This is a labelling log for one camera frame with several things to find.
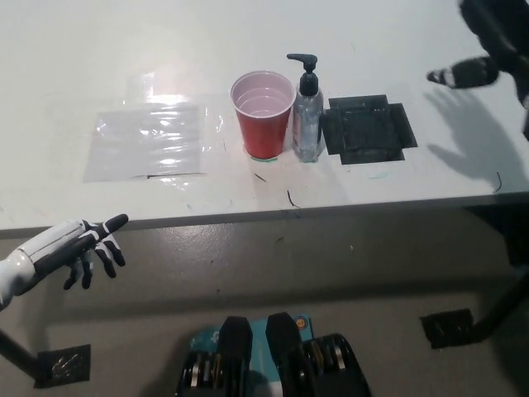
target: table surface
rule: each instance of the table surface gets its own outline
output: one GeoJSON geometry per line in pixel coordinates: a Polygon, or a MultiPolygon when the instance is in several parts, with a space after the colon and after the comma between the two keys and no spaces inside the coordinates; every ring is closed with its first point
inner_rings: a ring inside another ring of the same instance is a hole
{"type": "Polygon", "coordinates": [[[164,227],[372,204],[493,203],[529,190],[511,78],[463,96],[425,79],[482,53],[456,1],[21,0],[0,3],[0,21],[4,237],[117,213],[133,227],[164,227]],[[403,103],[419,147],[405,150],[405,161],[372,165],[341,165],[326,151],[308,165],[292,151],[271,163],[250,159],[229,88],[254,69],[297,82],[302,66],[289,52],[318,56],[326,98],[385,93],[403,103]],[[168,70],[174,93],[222,123],[204,131],[207,172],[84,183],[98,113],[122,103],[143,74],[168,70]]]}

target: hand sanitizer bottle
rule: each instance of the hand sanitizer bottle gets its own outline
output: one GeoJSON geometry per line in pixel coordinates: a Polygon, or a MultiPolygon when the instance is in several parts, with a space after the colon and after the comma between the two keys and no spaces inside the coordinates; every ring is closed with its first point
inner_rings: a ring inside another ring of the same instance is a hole
{"type": "Polygon", "coordinates": [[[323,113],[323,94],[313,73],[317,57],[309,54],[288,54],[290,60],[303,62],[305,73],[301,76],[298,94],[293,105],[293,148],[302,163],[317,162],[320,154],[323,113]]]}

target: black marker line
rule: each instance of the black marker line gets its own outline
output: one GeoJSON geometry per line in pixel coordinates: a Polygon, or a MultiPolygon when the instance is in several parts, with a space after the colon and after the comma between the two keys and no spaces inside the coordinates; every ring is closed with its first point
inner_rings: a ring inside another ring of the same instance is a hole
{"type": "Polygon", "coordinates": [[[288,195],[288,201],[292,204],[293,207],[297,208],[297,209],[301,209],[301,207],[298,207],[296,204],[293,203],[291,197],[290,197],[290,192],[287,190],[287,195],[288,195]]]}
{"type": "Polygon", "coordinates": [[[261,177],[261,176],[258,176],[256,173],[254,173],[254,175],[255,175],[257,178],[261,179],[263,182],[266,182],[266,179],[265,179],[265,178],[263,178],[263,177],[261,177]]]}
{"type": "Polygon", "coordinates": [[[497,188],[496,190],[494,190],[494,193],[499,192],[499,190],[500,190],[500,189],[502,188],[502,186],[503,186],[502,177],[499,176],[499,172],[496,172],[496,175],[498,176],[498,179],[499,179],[499,186],[498,186],[498,188],[497,188]]]}

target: black table foot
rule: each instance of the black table foot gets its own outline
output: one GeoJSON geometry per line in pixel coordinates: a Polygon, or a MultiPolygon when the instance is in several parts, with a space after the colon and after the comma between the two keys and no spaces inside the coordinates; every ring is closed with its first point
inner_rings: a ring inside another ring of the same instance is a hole
{"type": "Polygon", "coordinates": [[[461,309],[422,317],[422,328],[432,349],[479,343],[490,337],[528,295],[529,275],[525,275],[477,323],[469,309],[461,309]]]}
{"type": "Polygon", "coordinates": [[[40,352],[37,360],[43,367],[50,368],[50,376],[36,380],[36,389],[90,380],[90,345],[40,352]]]}

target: black and white robotic hand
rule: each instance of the black and white robotic hand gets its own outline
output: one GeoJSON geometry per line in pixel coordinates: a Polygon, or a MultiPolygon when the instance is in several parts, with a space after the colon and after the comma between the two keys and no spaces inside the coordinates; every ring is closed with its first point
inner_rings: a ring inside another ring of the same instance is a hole
{"type": "Polygon", "coordinates": [[[450,88],[474,88],[493,84],[500,72],[509,73],[518,100],[529,110],[527,0],[460,0],[460,12],[487,55],[433,70],[427,79],[450,88]]]}
{"type": "Polygon", "coordinates": [[[0,310],[9,305],[13,296],[24,294],[64,265],[70,268],[64,289],[70,289],[79,279],[87,289],[93,275],[91,251],[101,259],[108,276],[116,277],[113,263],[124,266],[125,259],[112,234],[127,222],[125,214],[99,226],[71,220],[53,226],[19,246],[0,261],[0,310]]]}

